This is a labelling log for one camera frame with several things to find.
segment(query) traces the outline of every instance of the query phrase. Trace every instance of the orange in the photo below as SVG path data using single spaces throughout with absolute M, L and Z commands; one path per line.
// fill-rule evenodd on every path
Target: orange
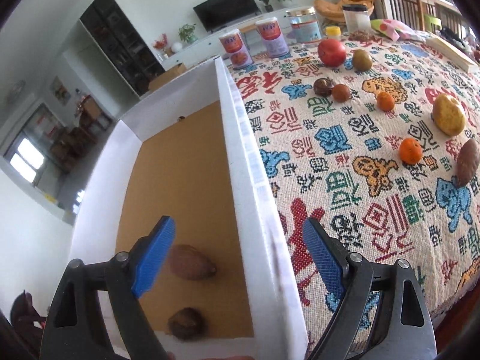
M 395 107 L 395 99 L 390 93 L 380 92 L 377 95 L 377 107 L 382 111 L 391 111 Z
M 398 148 L 398 154 L 403 162 L 415 165 L 422 159 L 423 149 L 415 138 L 405 138 Z

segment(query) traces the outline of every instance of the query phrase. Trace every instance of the cartoon pattern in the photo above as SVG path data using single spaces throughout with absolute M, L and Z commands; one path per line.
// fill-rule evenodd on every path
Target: cartoon pattern
M 480 139 L 480 74 L 466 74 L 422 43 L 380 37 L 344 42 L 347 59 L 335 69 L 325 67 L 314 48 L 294 44 L 285 57 L 262 53 L 252 66 L 231 70 L 277 203 L 311 347 L 338 299 L 303 243 L 308 216 L 370 261 L 408 259 L 433 318 L 480 274 L 478 175 L 455 188 L 460 148 L 469 138 Z M 355 49 L 372 54 L 371 70 L 353 68 Z M 351 99 L 336 103 L 316 95 L 320 77 L 349 86 Z M 392 93 L 393 111 L 376 108 L 382 91 Z M 466 128 L 457 137 L 444 135 L 431 119 L 440 93 L 457 97 L 465 109 Z M 424 151 L 414 166 L 398 157 L 407 137 Z M 371 294 L 357 342 L 368 337 L 377 300 Z

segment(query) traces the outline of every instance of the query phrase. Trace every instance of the metal screw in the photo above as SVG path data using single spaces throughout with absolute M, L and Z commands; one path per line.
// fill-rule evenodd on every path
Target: metal screw
M 350 259 L 351 259 L 351 261 L 359 263 L 360 261 L 363 260 L 363 257 L 360 253 L 353 252 L 353 253 L 350 253 Z
M 121 252 L 117 253 L 117 255 L 115 256 L 115 259 L 116 259 L 117 261 L 120 261 L 120 262 L 127 261 L 127 259 L 128 259 L 128 252 L 126 252 L 126 251 L 121 251 Z
M 401 268 L 408 268 L 410 266 L 409 262 L 406 259 L 399 259 L 398 260 L 398 265 Z
M 73 259 L 68 263 L 68 266 L 70 268 L 78 268 L 81 262 L 82 262 L 81 259 Z

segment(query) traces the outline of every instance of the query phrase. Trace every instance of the tv stand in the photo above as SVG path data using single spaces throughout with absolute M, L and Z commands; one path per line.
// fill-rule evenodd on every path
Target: tv stand
M 222 56 L 225 54 L 225 49 L 220 43 L 220 36 L 236 28 L 242 28 L 250 24 L 255 24 L 255 21 L 268 19 L 270 17 L 276 17 L 278 19 L 280 28 L 282 29 L 284 35 L 286 35 L 291 31 L 290 19 L 287 17 L 287 13 L 285 12 L 286 10 L 287 8 L 283 8 L 273 12 L 260 13 L 260 15 L 256 16 L 246 16 L 242 17 L 239 21 L 227 23 L 222 28 L 218 28 L 213 32 L 210 32 L 210 34 L 205 38 L 199 39 L 195 43 L 187 45 L 176 54 L 163 60 L 161 64 L 166 71 L 180 63 L 184 63 L 186 67 L 190 68 L 212 56 Z

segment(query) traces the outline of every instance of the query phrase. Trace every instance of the dark cabinet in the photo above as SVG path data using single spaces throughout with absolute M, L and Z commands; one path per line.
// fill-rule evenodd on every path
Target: dark cabinet
M 139 96 L 165 72 L 115 0 L 95 0 L 80 21 Z

